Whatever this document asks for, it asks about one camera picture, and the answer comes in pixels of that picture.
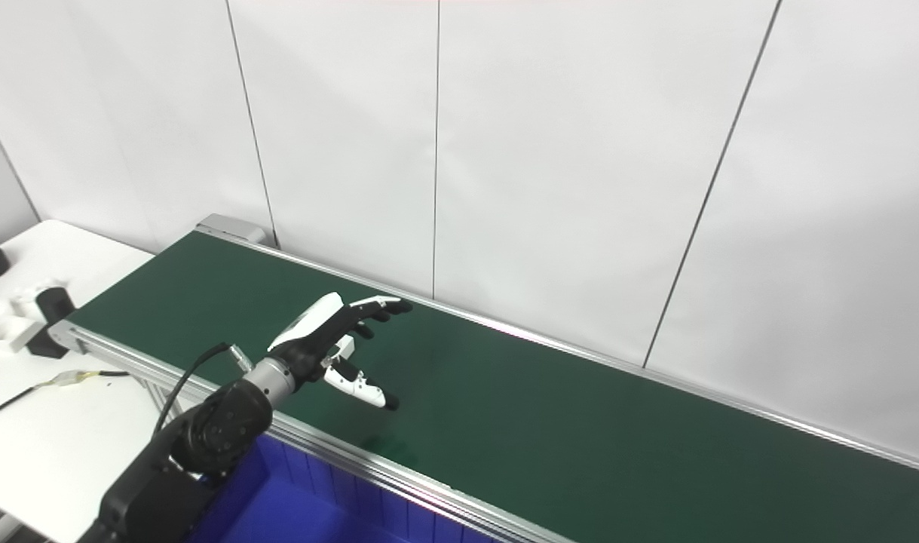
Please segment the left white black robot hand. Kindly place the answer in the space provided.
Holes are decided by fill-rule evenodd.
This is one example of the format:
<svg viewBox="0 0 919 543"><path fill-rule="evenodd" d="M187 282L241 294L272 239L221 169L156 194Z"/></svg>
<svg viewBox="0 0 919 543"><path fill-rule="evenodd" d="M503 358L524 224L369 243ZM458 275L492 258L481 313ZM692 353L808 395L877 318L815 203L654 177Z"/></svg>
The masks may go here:
<svg viewBox="0 0 919 543"><path fill-rule="evenodd" d="M366 320L389 322L391 316L412 309L408 300L395 296L377 295L346 303L337 292L326 293L272 341L248 379L267 388L272 406L303 385L324 379L336 391L366 404L398 410L400 400L351 363L353 336L372 339L375 334Z"/></svg>

